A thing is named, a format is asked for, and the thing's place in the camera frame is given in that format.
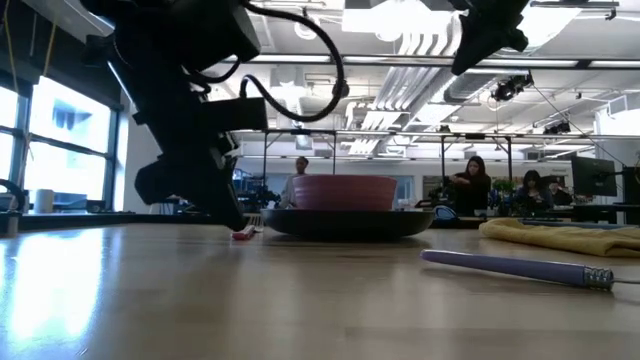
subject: table surface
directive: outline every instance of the table surface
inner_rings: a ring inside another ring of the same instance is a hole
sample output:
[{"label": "table surface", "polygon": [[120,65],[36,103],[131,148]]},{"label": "table surface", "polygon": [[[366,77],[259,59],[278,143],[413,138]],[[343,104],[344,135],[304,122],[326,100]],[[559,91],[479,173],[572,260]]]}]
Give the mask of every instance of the table surface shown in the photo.
[{"label": "table surface", "polygon": [[601,293],[427,264],[421,249],[610,266],[429,230],[394,244],[249,242],[201,225],[0,240],[0,359],[631,359],[640,287]]}]

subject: person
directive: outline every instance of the person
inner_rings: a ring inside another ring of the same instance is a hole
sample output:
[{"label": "person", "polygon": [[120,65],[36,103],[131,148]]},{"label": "person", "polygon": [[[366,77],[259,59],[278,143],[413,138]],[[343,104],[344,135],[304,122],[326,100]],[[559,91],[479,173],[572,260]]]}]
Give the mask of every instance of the person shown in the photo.
[{"label": "person", "polygon": [[491,178],[480,156],[472,156],[465,172],[455,174],[450,179],[456,195],[456,213],[474,216],[475,210],[487,210]]},{"label": "person", "polygon": [[552,207],[551,193],[545,189],[540,174],[535,170],[529,170],[524,174],[522,186],[516,192],[515,200],[521,204],[532,207]]},{"label": "person", "polygon": [[553,205],[565,206],[570,205],[573,202],[571,195],[560,189],[560,184],[557,178],[553,178],[549,183],[549,191],[551,191],[551,197],[553,199]]},{"label": "person", "polygon": [[287,178],[284,190],[282,190],[282,194],[280,195],[280,208],[286,209],[289,206],[296,207],[296,192],[293,188],[293,179],[306,175],[305,171],[307,170],[307,166],[309,166],[309,160],[306,157],[300,156],[296,159],[296,174]]}]

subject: computer monitor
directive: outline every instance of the computer monitor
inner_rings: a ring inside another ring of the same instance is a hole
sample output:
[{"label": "computer monitor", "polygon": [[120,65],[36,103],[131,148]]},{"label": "computer monitor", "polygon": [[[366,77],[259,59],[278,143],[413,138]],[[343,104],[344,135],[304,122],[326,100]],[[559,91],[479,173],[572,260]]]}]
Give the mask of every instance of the computer monitor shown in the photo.
[{"label": "computer monitor", "polygon": [[613,161],[574,156],[571,170],[576,195],[618,196]]}]

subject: yellow towel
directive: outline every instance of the yellow towel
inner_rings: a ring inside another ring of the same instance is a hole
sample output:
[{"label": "yellow towel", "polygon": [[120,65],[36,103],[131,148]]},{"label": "yellow towel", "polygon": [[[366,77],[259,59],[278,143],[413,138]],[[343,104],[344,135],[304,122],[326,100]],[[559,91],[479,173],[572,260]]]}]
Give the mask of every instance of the yellow towel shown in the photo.
[{"label": "yellow towel", "polygon": [[523,225],[517,219],[501,218],[480,225],[482,235],[521,244],[536,245],[583,254],[640,257],[640,229],[583,229]]}]

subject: long hair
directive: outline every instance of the long hair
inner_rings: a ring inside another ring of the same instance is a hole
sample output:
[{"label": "long hair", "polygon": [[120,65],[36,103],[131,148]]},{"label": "long hair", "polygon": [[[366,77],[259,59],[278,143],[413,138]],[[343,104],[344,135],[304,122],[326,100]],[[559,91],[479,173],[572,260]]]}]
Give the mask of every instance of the long hair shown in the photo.
[{"label": "long hair", "polygon": [[484,160],[482,160],[480,156],[474,155],[471,158],[469,158],[469,161],[467,162],[467,168],[464,171],[467,174],[467,176],[471,176],[471,174],[469,173],[469,164],[472,161],[478,164],[478,172],[476,173],[475,176],[483,176],[487,174],[487,168],[484,166]]},{"label": "long hair", "polygon": [[524,180],[522,180],[522,187],[526,191],[529,191],[529,181],[531,180],[536,182],[536,189],[538,191],[542,190],[542,178],[540,177],[540,174],[535,170],[529,170],[524,174]]}]

